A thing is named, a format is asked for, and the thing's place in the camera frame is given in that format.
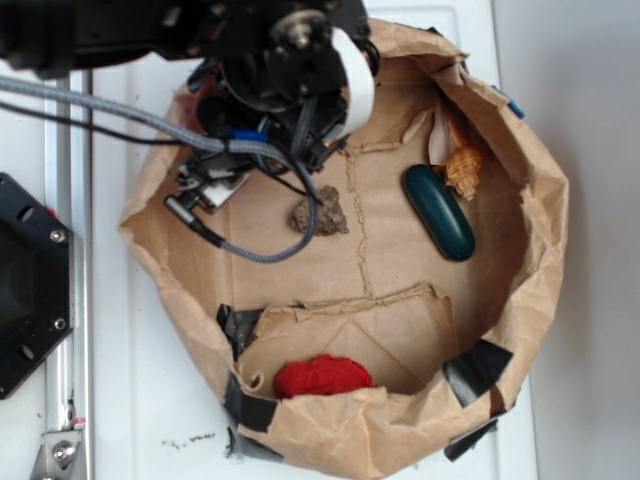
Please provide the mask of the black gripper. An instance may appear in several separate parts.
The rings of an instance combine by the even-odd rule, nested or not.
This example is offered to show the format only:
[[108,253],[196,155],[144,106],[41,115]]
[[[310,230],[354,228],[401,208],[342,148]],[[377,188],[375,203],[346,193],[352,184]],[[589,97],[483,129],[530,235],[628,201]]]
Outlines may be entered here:
[[175,213],[222,205],[258,169],[310,176],[374,106],[380,57],[363,9],[171,9],[169,58],[197,58],[188,87],[219,88],[197,110],[215,147],[195,146],[167,199]]

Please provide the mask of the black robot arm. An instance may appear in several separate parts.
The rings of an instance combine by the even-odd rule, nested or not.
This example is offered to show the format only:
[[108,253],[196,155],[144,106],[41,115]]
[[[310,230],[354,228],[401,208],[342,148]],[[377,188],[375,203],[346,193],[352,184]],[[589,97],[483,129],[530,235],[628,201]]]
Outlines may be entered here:
[[[360,1],[5,1],[1,57],[36,80],[3,78],[1,87],[131,119],[190,146],[182,191],[166,201],[185,219],[196,203],[223,203],[254,169],[294,172],[318,206],[311,174],[372,113],[380,58],[370,35]],[[150,53],[196,60],[191,90],[221,84],[223,98],[204,106],[203,133],[50,85]]]

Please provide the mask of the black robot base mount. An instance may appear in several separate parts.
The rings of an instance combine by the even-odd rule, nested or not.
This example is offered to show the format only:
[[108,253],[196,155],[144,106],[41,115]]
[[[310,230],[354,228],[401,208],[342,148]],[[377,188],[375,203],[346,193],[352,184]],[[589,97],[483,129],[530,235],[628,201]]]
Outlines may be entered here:
[[72,330],[72,233],[1,174],[1,398],[10,398]]

